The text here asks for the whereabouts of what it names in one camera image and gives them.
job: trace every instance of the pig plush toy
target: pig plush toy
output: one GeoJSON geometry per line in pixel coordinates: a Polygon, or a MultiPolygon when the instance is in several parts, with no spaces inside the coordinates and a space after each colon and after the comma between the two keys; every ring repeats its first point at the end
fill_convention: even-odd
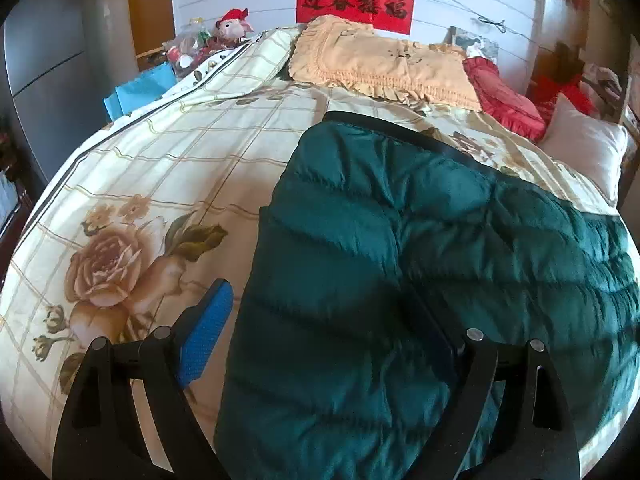
{"type": "Polygon", "coordinates": [[[220,43],[236,46],[248,32],[253,32],[246,20],[249,10],[231,9],[216,22],[216,36],[220,43]]]}

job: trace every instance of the ruffled pillow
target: ruffled pillow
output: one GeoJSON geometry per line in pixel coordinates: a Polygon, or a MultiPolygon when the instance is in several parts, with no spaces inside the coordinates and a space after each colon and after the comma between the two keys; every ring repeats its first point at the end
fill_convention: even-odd
{"type": "Polygon", "coordinates": [[[476,89],[483,112],[532,142],[542,139],[546,124],[535,105],[500,79],[498,67],[491,60],[471,57],[465,59],[463,66],[476,89]]]}
{"type": "Polygon", "coordinates": [[[480,111],[462,68],[465,57],[456,46],[381,38],[370,24],[328,14],[298,38],[289,75],[405,104],[425,100],[480,111]]]}

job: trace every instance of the green puffer jacket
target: green puffer jacket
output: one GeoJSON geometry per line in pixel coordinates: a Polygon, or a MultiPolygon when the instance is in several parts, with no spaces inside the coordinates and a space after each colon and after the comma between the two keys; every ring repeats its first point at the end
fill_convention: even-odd
{"type": "MultiPolygon", "coordinates": [[[[550,348],[582,446],[638,371],[620,218],[585,214],[400,126],[329,112],[260,212],[214,443],[232,480],[399,480],[449,399],[398,307],[550,348]]],[[[468,456],[482,459],[500,389],[468,456]]]]}

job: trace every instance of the red pillow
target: red pillow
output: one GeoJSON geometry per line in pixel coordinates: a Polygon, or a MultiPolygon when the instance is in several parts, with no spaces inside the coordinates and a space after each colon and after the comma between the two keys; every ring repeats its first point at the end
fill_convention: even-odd
{"type": "Polygon", "coordinates": [[[500,79],[498,67],[484,57],[463,61],[466,75],[476,89],[482,110],[502,126],[532,142],[545,134],[546,124],[534,104],[500,79]]]}

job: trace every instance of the red banner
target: red banner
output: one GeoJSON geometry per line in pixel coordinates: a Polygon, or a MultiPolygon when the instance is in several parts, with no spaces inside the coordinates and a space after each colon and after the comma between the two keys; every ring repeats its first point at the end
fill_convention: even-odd
{"type": "Polygon", "coordinates": [[[334,14],[352,22],[371,23],[374,28],[408,34],[414,0],[298,0],[296,21],[310,22],[317,16],[334,14]]]}

